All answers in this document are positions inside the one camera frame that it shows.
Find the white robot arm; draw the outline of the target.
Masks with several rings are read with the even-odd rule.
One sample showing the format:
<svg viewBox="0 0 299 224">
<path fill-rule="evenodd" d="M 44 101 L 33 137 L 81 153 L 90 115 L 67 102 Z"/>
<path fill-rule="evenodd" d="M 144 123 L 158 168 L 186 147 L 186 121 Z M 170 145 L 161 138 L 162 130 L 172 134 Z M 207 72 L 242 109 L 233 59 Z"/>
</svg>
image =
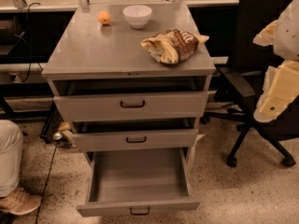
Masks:
<svg viewBox="0 0 299 224">
<path fill-rule="evenodd" d="M 253 43 L 273 46 L 283 62 L 267 68 L 253 117 L 259 122 L 276 119 L 299 95 L 299 0 L 291 3 L 258 33 Z"/>
</svg>

